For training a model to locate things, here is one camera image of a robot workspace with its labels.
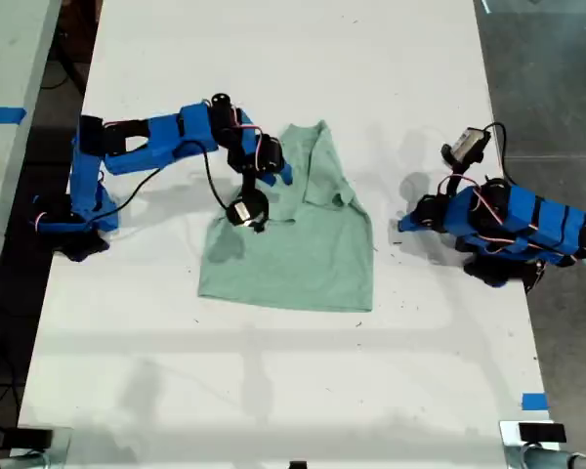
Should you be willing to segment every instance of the cloth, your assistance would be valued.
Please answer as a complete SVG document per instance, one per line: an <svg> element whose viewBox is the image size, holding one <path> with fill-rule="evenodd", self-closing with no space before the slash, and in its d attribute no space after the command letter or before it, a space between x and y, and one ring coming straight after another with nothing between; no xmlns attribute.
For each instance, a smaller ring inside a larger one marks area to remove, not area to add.
<svg viewBox="0 0 586 469"><path fill-rule="evenodd" d="M367 312L373 298L371 222L345 180L324 121L281 137L293 184L258 182L270 201L265 231L209 227L198 294L295 310Z"/></svg>

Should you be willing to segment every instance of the blue painter's tape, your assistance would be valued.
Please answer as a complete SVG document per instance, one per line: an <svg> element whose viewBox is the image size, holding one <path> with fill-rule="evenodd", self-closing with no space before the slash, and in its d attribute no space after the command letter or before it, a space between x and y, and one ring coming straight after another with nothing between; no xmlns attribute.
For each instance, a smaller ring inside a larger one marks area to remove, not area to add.
<svg viewBox="0 0 586 469"><path fill-rule="evenodd" d="M0 124L20 124L26 116L22 107L0 107Z"/></svg>
<svg viewBox="0 0 586 469"><path fill-rule="evenodd" d="M547 410L547 396L544 393L523 393L521 407L523 410Z"/></svg>

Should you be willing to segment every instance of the concrete floor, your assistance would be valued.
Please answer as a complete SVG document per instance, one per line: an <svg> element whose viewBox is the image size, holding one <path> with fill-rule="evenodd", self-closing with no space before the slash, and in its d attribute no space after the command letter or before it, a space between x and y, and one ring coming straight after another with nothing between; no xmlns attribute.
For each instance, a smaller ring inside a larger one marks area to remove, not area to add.
<svg viewBox="0 0 586 469"><path fill-rule="evenodd" d="M509 172L586 211L586 0L475 4ZM586 452L586 266L547 271L527 297L538 358L553 418L569 447Z"/></svg>
<svg viewBox="0 0 586 469"><path fill-rule="evenodd" d="M522 186L586 210L586 0L474 1L493 114L509 129L509 171ZM86 65L80 69L87 71ZM61 67L48 63L44 85L62 79ZM50 182L64 188L69 139L81 105L70 82L41 91L18 200L30 200ZM15 222L10 230L20 231ZM32 259L31 266L23 269L22 258ZM20 313L6 319L0 313L0 321L15 331L20 385L43 301L45 279L38 273L49 263L49 256L35 254L29 242L5 247L1 259L7 281L39 284L30 294L22 290L19 302L26 308ZM0 312L13 309L9 291L0 289ZM553 418L565 424L569 447L586 452L586 266L548 269L528 304ZM6 402L3 413L15 419L9 406Z"/></svg>

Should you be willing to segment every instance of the white table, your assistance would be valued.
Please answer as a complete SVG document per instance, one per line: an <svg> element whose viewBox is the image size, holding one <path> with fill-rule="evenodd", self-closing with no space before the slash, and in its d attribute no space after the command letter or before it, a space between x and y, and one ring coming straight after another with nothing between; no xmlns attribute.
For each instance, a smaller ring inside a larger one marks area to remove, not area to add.
<svg viewBox="0 0 586 469"><path fill-rule="evenodd" d="M520 405L542 391L523 288L464 275L436 234L388 237L447 173L440 146L491 120L471 0L106 0L84 113L219 91L270 132L327 120L374 224L373 312L198 298L216 202L190 158L122 212L107 253L55 257L21 424L72 427L69 467L505 467L498 421L548 416ZM491 145L470 175L498 172ZM144 176L105 183L123 200Z"/></svg>
<svg viewBox="0 0 586 469"><path fill-rule="evenodd" d="M61 0L0 1L0 107L23 107L20 125L0 125L0 253L28 130Z"/></svg>

